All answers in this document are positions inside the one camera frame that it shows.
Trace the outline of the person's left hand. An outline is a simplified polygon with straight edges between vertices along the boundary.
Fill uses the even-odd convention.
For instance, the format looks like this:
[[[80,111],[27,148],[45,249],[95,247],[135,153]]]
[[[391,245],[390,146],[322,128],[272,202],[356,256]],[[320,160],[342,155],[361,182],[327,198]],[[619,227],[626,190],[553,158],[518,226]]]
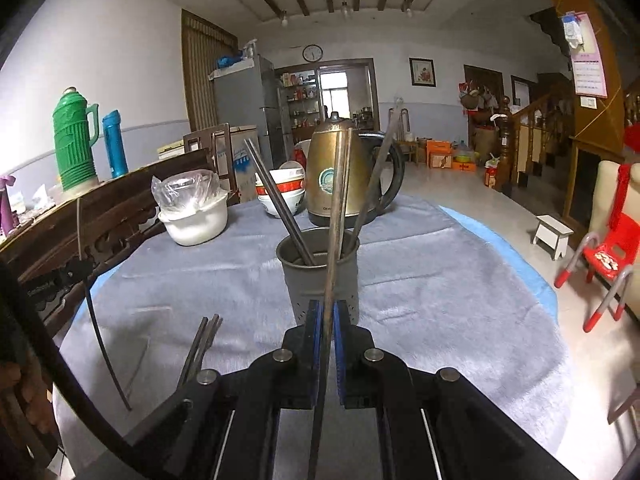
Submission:
[[[25,366],[1,363],[1,390],[17,386],[26,403],[25,416],[42,434],[53,434],[56,429],[52,404],[43,381],[37,358],[31,358]]]

